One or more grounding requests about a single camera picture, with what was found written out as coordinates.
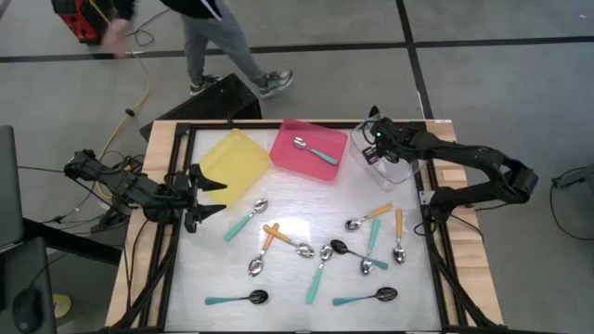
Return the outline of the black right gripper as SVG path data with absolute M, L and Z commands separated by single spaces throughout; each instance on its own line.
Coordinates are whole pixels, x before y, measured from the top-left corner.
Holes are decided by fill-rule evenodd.
M 375 147 L 370 146 L 361 151 L 368 165 L 373 165 L 380 158 L 387 161 L 413 161 L 419 157 L 418 150 L 411 144 L 418 132 L 416 129 L 398 125 L 387 117 L 374 120 L 367 130 L 375 135 Z

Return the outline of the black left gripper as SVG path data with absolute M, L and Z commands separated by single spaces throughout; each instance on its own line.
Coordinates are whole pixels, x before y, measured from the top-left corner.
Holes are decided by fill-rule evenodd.
M 198 164 L 191 164 L 186 172 L 169 172 L 163 181 L 165 189 L 171 192 L 173 199 L 166 200 L 165 208 L 159 209 L 159 223 L 162 225 L 173 225 L 185 210 L 184 227 L 188 233 L 196 233 L 196 220 L 202 222 L 226 208 L 225 204 L 198 204 L 198 188 L 204 192 L 227 188 L 227 185 L 201 175 Z

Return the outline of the yellow plastic bin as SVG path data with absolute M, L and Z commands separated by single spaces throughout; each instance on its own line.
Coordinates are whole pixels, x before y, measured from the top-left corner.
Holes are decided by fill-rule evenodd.
M 237 128 L 198 131 L 192 161 L 207 178 L 226 185 L 206 193 L 211 201 L 225 205 L 239 200 L 270 165 L 268 152 Z

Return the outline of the clear plastic bin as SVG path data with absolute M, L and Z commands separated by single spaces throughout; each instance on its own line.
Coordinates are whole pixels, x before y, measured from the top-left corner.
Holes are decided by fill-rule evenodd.
M 381 114 L 373 119 L 379 120 L 380 118 Z M 403 184 L 407 179 L 414 177 L 425 166 L 426 161 L 407 162 L 404 159 L 400 161 L 387 161 L 385 158 L 380 158 L 373 165 L 368 165 L 361 151 L 370 146 L 375 147 L 375 135 L 371 135 L 367 129 L 362 129 L 361 126 L 362 123 L 358 124 L 349 134 L 349 151 L 357 164 L 381 189 L 386 192 L 396 189 L 397 186 Z

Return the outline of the white glossy work sheet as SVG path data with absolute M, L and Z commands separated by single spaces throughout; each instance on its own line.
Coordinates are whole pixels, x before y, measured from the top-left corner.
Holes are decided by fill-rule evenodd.
M 182 230 L 178 238 L 174 276 L 165 327 L 182 332 L 330 332 L 330 331 L 434 331 L 441 328 L 439 307 L 426 241 L 413 229 L 421 220 L 416 176 L 386 192 L 357 164 L 349 151 L 349 134 L 356 125 L 340 130 L 347 134 L 338 175 L 332 182 L 276 167 L 267 172 L 236 202 L 205 219 L 196 233 Z M 268 156 L 280 127 L 241 130 L 263 147 Z M 224 235 L 247 216 L 258 199 L 268 206 L 230 240 Z M 370 258 L 389 264 L 373 265 L 364 276 L 361 259 L 333 251 L 325 263 L 316 297 L 311 305 L 307 292 L 319 267 L 320 250 L 333 239 L 367 256 L 372 221 L 349 231 L 344 224 L 387 203 L 394 207 L 376 217 L 380 231 Z M 393 257 L 396 246 L 395 211 L 404 211 L 402 245 L 406 261 Z M 259 255 L 267 233 L 264 225 L 298 243 L 310 245 L 315 255 L 304 258 L 296 249 L 275 238 L 266 252 L 264 269 L 249 276 L 248 267 Z M 365 299 L 333 306 L 334 298 L 363 297 L 383 287 L 398 296 L 389 302 Z M 253 290 L 268 292 L 263 304 L 248 301 L 206 305 L 206 297 L 244 297 Z

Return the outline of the pink plastic bin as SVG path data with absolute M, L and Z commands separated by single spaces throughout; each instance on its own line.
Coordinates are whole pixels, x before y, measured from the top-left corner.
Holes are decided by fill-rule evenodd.
M 310 151 L 296 148 L 292 142 L 294 137 L 302 138 L 308 146 L 333 157 L 338 164 L 329 164 Z M 285 119 L 280 125 L 269 157 L 281 169 L 332 182 L 340 170 L 347 139 L 347 134 L 338 130 Z

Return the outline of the black desk beam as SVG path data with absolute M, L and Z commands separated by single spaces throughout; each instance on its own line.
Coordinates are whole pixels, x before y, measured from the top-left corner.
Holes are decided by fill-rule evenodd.
M 63 232 L 24 218 L 23 239 L 43 238 L 48 248 L 72 253 L 85 259 L 119 265 L 122 252 L 115 247 Z

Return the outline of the person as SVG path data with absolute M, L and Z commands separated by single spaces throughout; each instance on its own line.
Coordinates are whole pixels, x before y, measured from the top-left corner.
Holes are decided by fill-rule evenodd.
M 193 96 L 212 87 L 219 79 L 204 73 L 207 45 L 213 43 L 254 84 L 261 98 L 269 98 L 289 87 L 293 71 L 266 72 L 256 63 L 243 30 L 224 0 L 158 0 L 177 13 L 184 34 L 189 93 Z

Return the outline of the round yellow floor sticker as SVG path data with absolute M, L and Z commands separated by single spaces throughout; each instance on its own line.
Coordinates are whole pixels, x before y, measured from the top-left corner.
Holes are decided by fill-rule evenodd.
M 68 295 L 53 294 L 52 301 L 56 319 L 64 317 L 71 309 L 71 298 Z

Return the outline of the black side desk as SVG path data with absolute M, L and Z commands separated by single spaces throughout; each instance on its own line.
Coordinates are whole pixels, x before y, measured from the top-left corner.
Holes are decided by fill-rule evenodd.
M 20 333 L 13 317 L 13 304 L 26 289 L 38 295 L 33 310 L 40 314 L 40 326 Z M 0 334 L 58 334 L 52 298 L 45 241 L 34 238 L 0 253 Z

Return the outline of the grey monitor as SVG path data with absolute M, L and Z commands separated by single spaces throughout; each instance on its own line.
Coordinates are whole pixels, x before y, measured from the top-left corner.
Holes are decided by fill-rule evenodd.
M 14 129 L 0 125 L 0 249 L 22 240 L 22 220 Z

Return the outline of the black computer mouse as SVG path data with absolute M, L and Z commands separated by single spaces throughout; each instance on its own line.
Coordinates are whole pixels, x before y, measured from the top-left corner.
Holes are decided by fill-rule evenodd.
M 12 305 L 12 320 L 20 334 L 32 334 L 44 322 L 41 292 L 26 288 L 17 294 Z

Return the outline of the red and black box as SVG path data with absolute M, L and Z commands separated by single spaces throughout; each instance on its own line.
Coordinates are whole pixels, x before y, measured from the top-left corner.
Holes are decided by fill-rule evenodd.
M 113 11 L 112 0 L 51 0 L 51 5 L 81 44 L 101 44 Z

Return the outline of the black metal table frame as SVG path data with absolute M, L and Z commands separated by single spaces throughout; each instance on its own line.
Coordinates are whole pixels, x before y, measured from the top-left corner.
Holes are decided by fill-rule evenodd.
M 221 130 L 227 132 L 230 125 L 222 120 L 214 121 L 158 121 L 154 124 L 148 141 L 144 167 L 150 178 L 165 175 L 170 170 L 182 167 L 189 155 L 189 134 L 193 130 Z M 467 175 L 464 167 L 451 161 L 434 160 L 422 167 L 416 181 L 424 188 L 438 186 L 465 186 Z M 447 224 L 442 225 L 434 240 L 439 252 L 448 258 L 447 264 L 457 274 L 460 284 L 484 315 L 497 324 L 504 322 L 484 243 L 472 236 L 462 234 L 462 223 L 478 225 L 476 212 L 470 208 L 458 208 Z M 153 276 L 157 265 L 165 257 L 169 246 L 176 244 L 177 233 L 170 226 L 147 222 L 144 213 L 132 213 L 127 226 L 124 246 L 119 259 L 116 283 L 110 300 L 105 325 L 114 328 L 126 310 L 126 299 L 136 298 Z M 168 269 L 149 294 L 147 303 L 133 319 L 129 330 L 133 334 L 164 330 L 169 301 L 169 285 L 173 270 Z

